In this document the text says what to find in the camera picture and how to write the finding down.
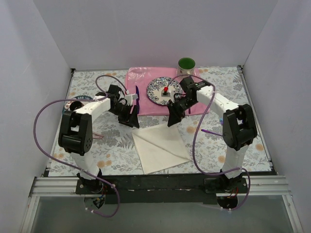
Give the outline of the white cloth napkin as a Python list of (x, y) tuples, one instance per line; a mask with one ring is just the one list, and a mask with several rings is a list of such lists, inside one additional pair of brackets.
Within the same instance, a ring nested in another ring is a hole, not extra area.
[(135, 129), (132, 137), (145, 175), (190, 161), (190, 153), (175, 125)]

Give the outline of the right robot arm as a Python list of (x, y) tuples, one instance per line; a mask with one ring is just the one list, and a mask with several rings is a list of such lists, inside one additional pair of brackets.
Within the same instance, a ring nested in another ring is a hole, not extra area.
[(179, 83), (183, 93), (175, 97), (171, 94), (167, 107), (168, 126), (175, 125), (185, 117), (185, 113), (198, 103), (205, 104), (222, 120), (222, 138), (227, 145), (225, 163), (218, 173), (207, 173), (205, 188), (208, 192), (231, 193), (242, 183), (242, 164), (248, 147), (257, 137), (253, 109), (249, 104), (240, 105), (216, 92), (215, 85), (201, 79), (193, 80), (192, 75), (182, 75)]

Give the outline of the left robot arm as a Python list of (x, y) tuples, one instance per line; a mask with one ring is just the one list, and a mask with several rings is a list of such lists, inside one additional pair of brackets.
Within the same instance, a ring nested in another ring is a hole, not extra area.
[(102, 172), (90, 154), (93, 144), (93, 122), (105, 112), (118, 117), (118, 122), (128, 127), (139, 128), (139, 107), (133, 102), (138, 94), (130, 94), (121, 98), (121, 88), (110, 85), (107, 92), (99, 92), (89, 103), (63, 113), (58, 137), (58, 144), (75, 161), (79, 172), (77, 177), (92, 194), (103, 190)]

